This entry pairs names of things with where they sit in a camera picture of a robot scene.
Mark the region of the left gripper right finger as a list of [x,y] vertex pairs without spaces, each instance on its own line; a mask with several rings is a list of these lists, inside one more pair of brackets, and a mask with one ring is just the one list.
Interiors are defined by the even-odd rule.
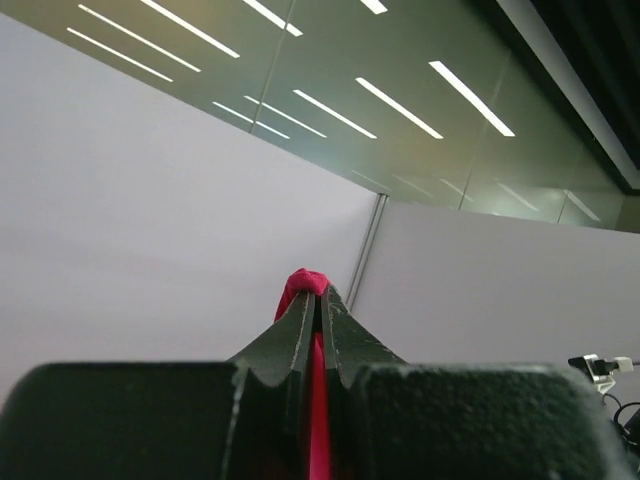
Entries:
[[320,298],[334,479],[631,479],[587,379],[552,364],[411,364]]

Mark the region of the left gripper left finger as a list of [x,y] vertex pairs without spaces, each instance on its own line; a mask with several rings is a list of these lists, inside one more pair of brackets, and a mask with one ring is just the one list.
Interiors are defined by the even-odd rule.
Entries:
[[1,411],[5,479],[303,479],[316,298],[225,361],[37,366]]

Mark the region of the magenta t shirt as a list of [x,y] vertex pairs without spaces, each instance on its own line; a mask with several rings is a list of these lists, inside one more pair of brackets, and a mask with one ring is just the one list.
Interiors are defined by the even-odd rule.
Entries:
[[311,379],[309,385],[308,479],[329,480],[331,478],[331,446],[328,411],[328,388],[325,370],[325,352],[321,319],[321,296],[330,285],[329,279],[320,272],[300,268],[287,279],[281,295],[274,321],[286,312],[295,296],[300,292],[315,295],[314,320],[312,323],[312,350],[310,359]]

